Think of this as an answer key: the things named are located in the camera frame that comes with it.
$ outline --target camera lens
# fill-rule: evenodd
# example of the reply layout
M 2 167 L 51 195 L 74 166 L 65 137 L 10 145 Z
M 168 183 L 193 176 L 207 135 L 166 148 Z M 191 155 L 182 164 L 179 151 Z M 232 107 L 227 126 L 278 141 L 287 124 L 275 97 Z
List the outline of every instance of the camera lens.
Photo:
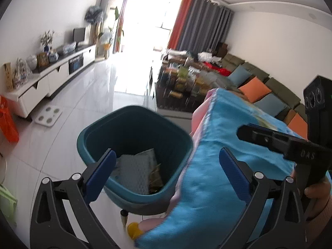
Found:
M 306 96 L 304 99 L 305 107 L 309 108 L 309 98 Z
M 317 103 L 320 103 L 322 101 L 322 94 L 321 94 L 319 88 L 317 88 L 317 90 L 316 90 L 316 99 L 317 99 Z
M 313 92 L 310 93 L 310 106 L 313 108 L 315 106 L 315 95 Z

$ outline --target blue satin cloth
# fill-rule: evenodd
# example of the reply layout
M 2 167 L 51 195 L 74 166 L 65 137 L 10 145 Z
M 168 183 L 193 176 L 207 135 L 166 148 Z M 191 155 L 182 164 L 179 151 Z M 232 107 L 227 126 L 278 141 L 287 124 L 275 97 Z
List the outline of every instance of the blue satin cloth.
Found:
M 283 180 L 293 169 L 293 162 L 281 154 L 236 136 L 237 129 L 249 123 L 296 135 L 285 123 L 227 90 L 218 89 L 212 96 L 201 139 L 182 180 L 179 203 L 160 225 L 136 240 L 138 248 L 215 249 L 222 243 L 245 202 L 238 199 L 220 166 L 221 148 L 229 148 L 239 161 L 270 179 Z M 252 238 L 259 236 L 271 203 L 267 201 Z

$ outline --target silver screw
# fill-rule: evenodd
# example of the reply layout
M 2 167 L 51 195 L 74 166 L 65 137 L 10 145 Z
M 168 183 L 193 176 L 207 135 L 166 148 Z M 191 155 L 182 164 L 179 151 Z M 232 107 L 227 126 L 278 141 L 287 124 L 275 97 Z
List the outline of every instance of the silver screw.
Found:
M 49 182 L 49 178 L 44 178 L 43 180 L 42 180 L 42 183 L 43 184 L 47 184 Z
M 292 184 L 294 182 L 294 179 L 292 177 L 288 176 L 286 178 L 286 181 L 289 182 L 290 184 Z
M 81 178 L 81 174 L 79 174 L 79 173 L 75 173 L 73 176 L 71 176 L 71 178 L 72 178 L 73 180 L 78 180 L 78 179 Z
M 263 179 L 263 178 L 264 178 L 264 174 L 263 174 L 262 172 L 256 172 L 256 173 L 255 173 L 255 177 L 256 177 L 257 179 Z

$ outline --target blue gripper pad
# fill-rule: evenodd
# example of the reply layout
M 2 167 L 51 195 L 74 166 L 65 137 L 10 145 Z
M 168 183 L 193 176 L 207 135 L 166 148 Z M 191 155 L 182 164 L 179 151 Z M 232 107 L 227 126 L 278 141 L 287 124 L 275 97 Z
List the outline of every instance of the blue gripper pad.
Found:
M 98 166 L 86 182 L 84 201 L 87 204 L 98 198 L 108 177 L 115 168 L 115 164 L 117 163 L 117 155 L 115 151 L 108 149 L 99 161 L 95 163 L 98 164 Z
M 236 158 L 226 148 L 219 152 L 219 163 L 224 170 L 237 197 L 248 205 L 251 200 L 250 182 L 235 162 Z

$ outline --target recessed ceiling light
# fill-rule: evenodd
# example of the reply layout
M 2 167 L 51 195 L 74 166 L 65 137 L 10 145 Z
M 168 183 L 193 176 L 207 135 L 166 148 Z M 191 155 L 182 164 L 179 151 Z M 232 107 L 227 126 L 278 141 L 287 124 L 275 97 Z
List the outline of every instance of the recessed ceiling light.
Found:
M 313 13 L 309 13 L 309 17 L 311 17 L 313 20 L 317 19 L 317 17 Z

